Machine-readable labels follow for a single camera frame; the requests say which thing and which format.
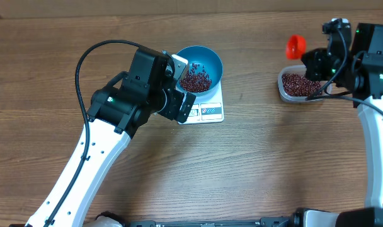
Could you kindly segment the red measuring scoop blue handle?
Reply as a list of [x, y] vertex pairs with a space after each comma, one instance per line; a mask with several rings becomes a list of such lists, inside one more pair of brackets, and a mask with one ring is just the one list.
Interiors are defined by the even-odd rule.
[[285, 49], [286, 58], [289, 60], [297, 60], [306, 53], [306, 40], [303, 36], [290, 36]]

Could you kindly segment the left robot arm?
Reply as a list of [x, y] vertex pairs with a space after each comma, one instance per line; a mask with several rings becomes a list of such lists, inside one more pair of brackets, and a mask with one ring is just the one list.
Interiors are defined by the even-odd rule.
[[188, 61], [138, 46], [129, 71], [112, 78], [85, 108], [78, 144], [52, 191], [26, 226], [82, 226], [106, 174], [152, 114], [184, 123], [195, 95], [176, 89]]

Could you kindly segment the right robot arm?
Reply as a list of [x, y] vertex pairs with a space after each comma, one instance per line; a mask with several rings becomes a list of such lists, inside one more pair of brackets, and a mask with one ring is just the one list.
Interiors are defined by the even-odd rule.
[[328, 46], [308, 51], [306, 40], [292, 35], [288, 59], [299, 59], [305, 77], [324, 81], [307, 101], [348, 100], [358, 110], [367, 157], [367, 193], [362, 209], [339, 214], [300, 208], [289, 226], [383, 226], [383, 25], [359, 23], [355, 30], [344, 18], [322, 25]]

